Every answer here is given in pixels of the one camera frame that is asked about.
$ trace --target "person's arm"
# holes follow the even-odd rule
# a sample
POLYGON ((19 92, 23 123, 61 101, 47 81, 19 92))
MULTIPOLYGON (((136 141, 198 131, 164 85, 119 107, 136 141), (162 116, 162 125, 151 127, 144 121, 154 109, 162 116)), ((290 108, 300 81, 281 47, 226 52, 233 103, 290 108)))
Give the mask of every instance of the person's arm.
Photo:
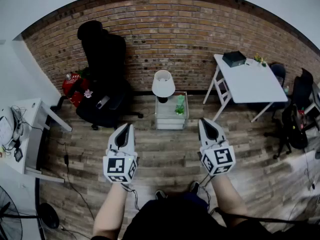
MULTIPOLYGON (((215 176, 211 180, 219 208, 227 214, 247 215, 247 206, 235 190, 226 174, 215 176)), ((227 227, 234 227, 245 221, 243 218, 223 217, 227 227)))
POLYGON ((127 191, 120 183, 114 183, 100 208, 93 225, 93 236, 116 240, 124 219, 127 191))

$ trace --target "glass side table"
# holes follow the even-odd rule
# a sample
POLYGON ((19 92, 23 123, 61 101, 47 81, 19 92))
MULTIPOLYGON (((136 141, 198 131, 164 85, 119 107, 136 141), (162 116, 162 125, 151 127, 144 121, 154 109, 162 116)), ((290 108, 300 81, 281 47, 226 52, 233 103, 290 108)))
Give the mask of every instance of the glass side table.
POLYGON ((155 126, 157 130, 182 130, 186 127, 188 117, 189 107, 186 91, 175 91, 172 96, 168 97, 166 103, 160 103, 158 98, 155 98, 155 126), (184 96, 183 114, 176 113, 179 95, 184 96))

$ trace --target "wooden floor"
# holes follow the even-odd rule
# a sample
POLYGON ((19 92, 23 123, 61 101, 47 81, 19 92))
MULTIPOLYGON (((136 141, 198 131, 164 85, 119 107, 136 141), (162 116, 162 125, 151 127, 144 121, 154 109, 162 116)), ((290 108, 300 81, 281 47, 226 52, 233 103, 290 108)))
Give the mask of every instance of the wooden floor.
MULTIPOLYGON (((189 184, 201 181, 206 171, 199 162, 197 152, 200 148, 197 123, 199 118, 212 119, 220 104, 217 97, 210 96, 206 105, 202 104, 204 96, 189 96, 188 126, 182 131, 155 129, 155 97, 137 96, 133 104, 135 111, 144 114, 143 119, 124 116, 121 123, 130 122, 135 127, 135 151, 140 157, 133 187, 138 193, 138 206, 154 199, 154 193, 162 189, 167 193, 185 191, 189 184)), ((69 155, 69 179, 83 195, 95 216, 106 198, 110 183, 103 175, 103 156, 107 148, 112 128, 91 129, 91 124, 80 119, 75 107, 65 100, 57 114, 72 128, 66 132, 56 124, 51 125, 49 136, 61 143, 66 142, 69 155)), ((265 113, 257 122, 250 120, 256 115, 244 105, 228 106, 217 119, 233 145, 236 166, 228 174, 232 183, 244 198, 252 216, 288 219, 306 213, 307 204, 316 192, 309 191, 309 180, 305 175, 308 159, 309 176, 318 181, 320 163, 312 153, 304 155, 300 150, 284 154, 274 160, 278 140, 265 138, 264 132, 272 132, 275 125, 271 123, 271 114, 265 113)), ((62 226, 91 237, 93 220, 81 197, 71 189, 67 180, 67 168, 64 164, 65 147, 56 141, 47 139, 46 155, 42 170, 45 174, 66 179, 64 184, 49 181, 40 182, 40 201, 48 202, 57 211, 62 226)), ((212 186, 207 187, 211 195, 210 207, 217 205, 212 186)), ((207 200, 202 191, 200 196, 207 200)), ((137 211, 134 208, 134 195, 129 194, 125 207, 124 220, 120 236, 130 224, 137 211)), ((214 215, 219 223, 220 216, 214 215)), ((268 230, 282 230, 284 224, 266 224, 268 230)), ((45 228, 49 240, 74 239, 60 229, 45 228)), ((75 233, 78 240, 85 237, 75 233)))

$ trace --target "table leg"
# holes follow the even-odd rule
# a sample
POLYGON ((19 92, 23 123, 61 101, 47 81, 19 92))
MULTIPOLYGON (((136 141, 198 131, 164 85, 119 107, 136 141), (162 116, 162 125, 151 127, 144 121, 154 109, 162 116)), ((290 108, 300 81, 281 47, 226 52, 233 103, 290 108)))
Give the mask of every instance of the table leg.
POLYGON ((217 66, 216 66, 216 69, 215 69, 214 76, 213 76, 212 81, 211 81, 211 83, 210 83, 210 87, 209 87, 209 89, 208 89, 208 91, 207 91, 207 93, 206 93, 206 95, 205 95, 205 97, 204 97, 204 100, 203 100, 203 103, 202 103, 202 104, 206 104, 206 101, 207 101, 207 99, 208 99, 208 97, 209 97, 209 94, 210 94, 210 92, 211 92, 211 90, 212 90, 212 87, 214 86, 214 82, 215 82, 215 80, 217 79, 217 76, 218 76, 219 71, 220 71, 220 68, 219 68, 219 65, 217 65, 217 66))
POLYGON ((262 109, 262 110, 259 112, 259 114, 257 114, 257 115, 255 116, 254 119, 251 120, 251 123, 253 123, 254 121, 256 121, 256 120, 258 119, 258 117, 260 117, 268 108, 270 108, 270 106, 271 106, 272 104, 273 104, 273 102, 270 102, 268 105, 266 105, 265 108, 262 109))
POLYGON ((231 100, 232 96, 231 93, 228 94, 228 96, 226 97, 225 101, 223 102, 223 104, 221 105, 221 107, 219 108, 218 112, 215 114, 214 118, 212 119, 212 121, 215 121, 218 116, 221 114, 221 112, 224 110, 224 108, 226 107, 226 105, 228 104, 228 102, 231 100))
POLYGON ((64 129, 66 129, 68 132, 72 132, 72 128, 64 122, 59 116, 56 115, 46 104, 41 102, 41 106, 44 109, 44 111, 53 119, 55 120, 59 125, 61 125, 64 129))
POLYGON ((304 110, 304 113, 308 114, 310 110, 312 110, 315 106, 316 106, 316 103, 312 102, 312 104, 304 110))
POLYGON ((26 170, 26 171, 33 172, 33 173, 35 173, 35 174, 42 174, 42 171, 36 170, 36 169, 33 169, 33 168, 30 168, 30 167, 28 167, 28 166, 25 167, 25 170, 26 170))
POLYGON ((29 170, 26 170, 25 174, 33 176, 33 177, 41 179, 41 180, 46 180, 46 181, 51 181, 51 182, 58 182, 58 183, 65 183, 65 180, 63 178, 51 177, 51 176, 43 175, 43 174, 36 173, 36 172, 33 172, 33 171, 29 171, 29 170))

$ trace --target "table lamp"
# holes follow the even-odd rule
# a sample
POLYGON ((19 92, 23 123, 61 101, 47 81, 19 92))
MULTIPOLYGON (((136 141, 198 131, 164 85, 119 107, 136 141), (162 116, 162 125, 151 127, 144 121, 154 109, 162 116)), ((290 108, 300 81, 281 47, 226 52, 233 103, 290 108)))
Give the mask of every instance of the table lamp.
POLYGON ((175 83, 170 72, 159 70, 154 74, 152 92, 158 97, 160 103, 166 103, 175 90, 175 83))

